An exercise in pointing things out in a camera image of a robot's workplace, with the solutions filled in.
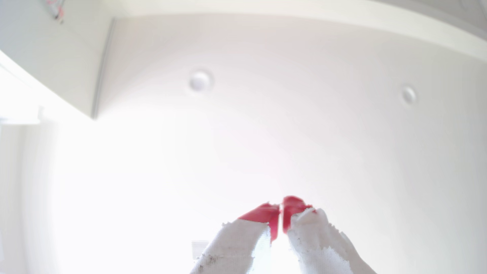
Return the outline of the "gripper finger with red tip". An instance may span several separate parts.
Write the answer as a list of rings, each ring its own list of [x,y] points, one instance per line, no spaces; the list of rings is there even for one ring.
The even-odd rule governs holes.
[[[328,221],[323,209],[296,196],[283,199],[283,232],[301,273],[375,273],[347,235]]]
[[[271,273],[279,204],[264,203],[224,223],[190,273]]]

